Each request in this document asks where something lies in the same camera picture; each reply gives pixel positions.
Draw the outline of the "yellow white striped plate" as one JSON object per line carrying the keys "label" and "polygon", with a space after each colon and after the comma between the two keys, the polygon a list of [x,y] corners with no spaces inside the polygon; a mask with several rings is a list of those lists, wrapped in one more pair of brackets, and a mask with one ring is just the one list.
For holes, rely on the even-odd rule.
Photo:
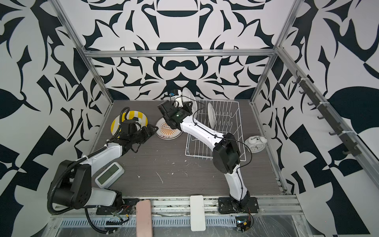
{"label": "yellow white striped plate", "polygon": [[[121,121],[124,121],[125,120],[125,116],[128,120],[135,120],[139,123],[139,125],[142,127],[142,126],[147,126],[148,124],[148,118],[147,116],[142,113],[142,112],[139,112],[139,111],[130,111],[127,113],[127,115],[125,115],[125,112],[122,114],[122,120]],[[111,124],[111,134],[114,135],[119,127],[119,118],[120,116],[117,116],[112,124]]]}

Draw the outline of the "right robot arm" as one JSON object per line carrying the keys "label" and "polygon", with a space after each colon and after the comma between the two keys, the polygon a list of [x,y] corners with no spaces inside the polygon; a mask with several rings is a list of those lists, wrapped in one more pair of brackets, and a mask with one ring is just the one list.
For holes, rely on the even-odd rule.
{"label": "right robot arm", "polygon": [[240,142],[232,133],[219,133],[195,119],[191,108],[191,102],[185,102],[183,106],[177,108],[167,100],[158,105],[159,111],[171,129],[178,129],[197,138],[212,150],[213,165],[225,175],[230,197],[240,207],[246,206],[250,193],[241,174],[241,152],[238,146]]}

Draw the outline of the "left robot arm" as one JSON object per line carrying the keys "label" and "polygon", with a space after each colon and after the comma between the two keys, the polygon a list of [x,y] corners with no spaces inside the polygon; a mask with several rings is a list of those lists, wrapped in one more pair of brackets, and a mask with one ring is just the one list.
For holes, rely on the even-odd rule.
{"label": "left robot arm", "polygon": [[61,162],[47,192],[48,212],[60,215],[73,209],[95,206],[119,211],[123,204],[122,193],[108,188],[94,188],[92,176],[127,152],[137,153],[133,145],[141,146],[158,129],[151,124],[141,126],[134,120],[125,120],[101,149],[76,161]]}

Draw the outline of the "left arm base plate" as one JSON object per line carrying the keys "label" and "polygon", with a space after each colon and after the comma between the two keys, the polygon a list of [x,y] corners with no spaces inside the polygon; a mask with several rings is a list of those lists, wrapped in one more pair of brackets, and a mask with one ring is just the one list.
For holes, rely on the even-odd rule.
{"label": "left arm base plate", "polygon": [[140,201],[139,198],[123,198],[116,200],[112,206],[99,206],[96,210],[97,215],[112,215],[117,212],[120,215],[132,214],[136,204]]}

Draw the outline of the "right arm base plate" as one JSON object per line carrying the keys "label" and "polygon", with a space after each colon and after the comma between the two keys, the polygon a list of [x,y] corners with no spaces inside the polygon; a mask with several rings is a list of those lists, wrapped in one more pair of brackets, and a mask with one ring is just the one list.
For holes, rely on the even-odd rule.
{"label": "right arm base plate", "polygon": [[258,213],[260,210],[255,197],[246,196],[241,202],[231,197],[218,198],[218,211],[221,214]]}

